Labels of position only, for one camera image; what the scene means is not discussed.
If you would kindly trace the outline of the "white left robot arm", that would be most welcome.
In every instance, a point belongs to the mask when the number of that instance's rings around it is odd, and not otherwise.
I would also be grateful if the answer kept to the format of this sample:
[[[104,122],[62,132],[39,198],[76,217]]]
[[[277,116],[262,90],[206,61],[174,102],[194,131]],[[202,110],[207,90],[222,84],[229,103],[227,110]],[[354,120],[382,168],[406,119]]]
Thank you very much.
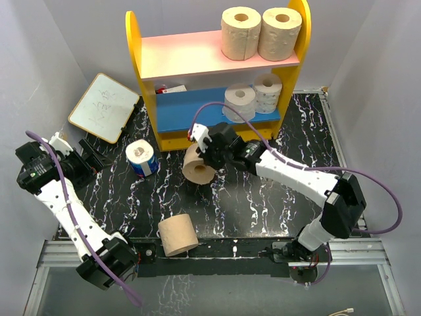
[[[15,154],[22,163],[17,184],[42,202],[76,247],[78,274],[94,286],[107,290],[115,278],[135,267],[136,247],[121,231],[106,233],[89,214],[76,192],[95,180],[111,160],[87,140],[80,140],[78,153],[55,134],[50,140],[28,142]]]

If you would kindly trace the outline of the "brown paper roll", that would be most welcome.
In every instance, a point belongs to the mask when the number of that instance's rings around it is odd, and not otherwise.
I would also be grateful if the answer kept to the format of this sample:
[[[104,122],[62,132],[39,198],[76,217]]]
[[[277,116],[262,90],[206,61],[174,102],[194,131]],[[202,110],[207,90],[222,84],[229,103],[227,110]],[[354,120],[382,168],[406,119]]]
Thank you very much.
[[[188,147],[184,156],[182,174],[192,183],[205,185],[213,180],[216,171],[205,165],[204,160],[196,152],[198,148],[197,143]]]
[[[264,11],[260,28],[258,53],[267,61],[283,61],[292,56],[303,19],[287,7]]]
[[[221,18],[221,51],[233,61],[250,59],[257,53],[261,15],[250,7],[231,7]]]

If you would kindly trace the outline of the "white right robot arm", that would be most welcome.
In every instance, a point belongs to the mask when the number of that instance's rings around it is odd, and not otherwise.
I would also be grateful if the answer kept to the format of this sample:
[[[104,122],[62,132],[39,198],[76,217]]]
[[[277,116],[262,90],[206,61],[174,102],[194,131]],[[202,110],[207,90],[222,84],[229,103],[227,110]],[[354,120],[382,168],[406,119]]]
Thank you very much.
[[[211,128],[194,124],[189,138],[197,142],[197,153],[207,166],[220,169],[229,164],[239,171],[275,180],[321,208],[321,214],[304,226],[292,242],[276,251],[283,257],[308,261],[321,245],[334,238],[347,239],[366,208],[355,175],[313,171],[284,157],[266,140],[243,140],[225,122]]]

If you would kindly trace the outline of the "white patterned paper roll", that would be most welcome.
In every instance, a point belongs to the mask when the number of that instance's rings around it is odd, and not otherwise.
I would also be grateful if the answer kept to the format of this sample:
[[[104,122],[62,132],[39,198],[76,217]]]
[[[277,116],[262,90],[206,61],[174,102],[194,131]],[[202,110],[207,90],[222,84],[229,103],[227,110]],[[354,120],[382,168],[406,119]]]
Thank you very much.
[[[282,81],[276,74],[261,74],[255,78],[253,89],[256,94],[255,111],[260,114],[270,114],[276,110]]]

